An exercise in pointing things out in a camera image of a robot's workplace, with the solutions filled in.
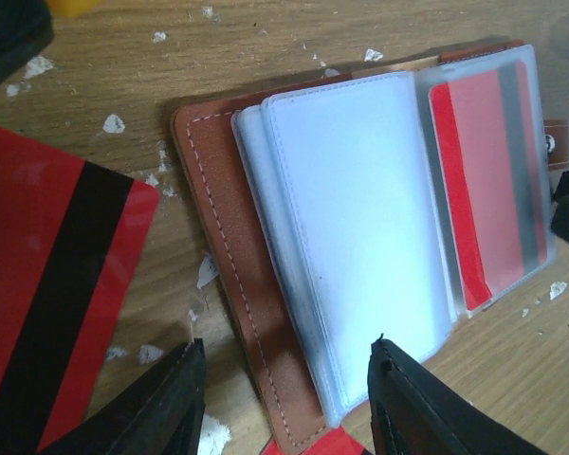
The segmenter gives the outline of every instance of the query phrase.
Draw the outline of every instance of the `wooden table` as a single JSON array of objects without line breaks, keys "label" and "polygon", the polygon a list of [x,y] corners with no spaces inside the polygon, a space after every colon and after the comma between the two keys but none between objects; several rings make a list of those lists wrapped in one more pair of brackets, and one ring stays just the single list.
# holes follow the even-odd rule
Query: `wooden table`
[{"label": "wooden table", "polygon": [[[306,2],[105,0],[83,18],[55,21],[43,54],[55,69],[15,97],[0,86],[0,125],[135,178],[152,173],[176,192],[162,197],[119,318],[113,344],[131,354],[104,365],[89,415],[145,371],[134,355],[141,344],[168,350],[192,331],[207,347],[207,413],[231,428],[225,453],[258,453],[269,437],[223,292],[217,282],[196,288],[207,243],[170,139],[177,106],[314,78],[324,64],[363,67],[368,47],[385,61],[507,36],[536,46],[544,115],[569,119],[569,0]],[[164,42],[153,43],[157,31]],[[20,80],[21,72],[7,83]],[[123,134],[101,131],[110,114],[123,119]],[[171,162],[163,173],[161,140]],[[428,367],[532,443],[569,455],[569,286],[547,297],[551,282],[569,284],[569,247],[558,247],[554,265],[460,323]],[[360,409],[345,426],[372,446],[368,415]]]}]

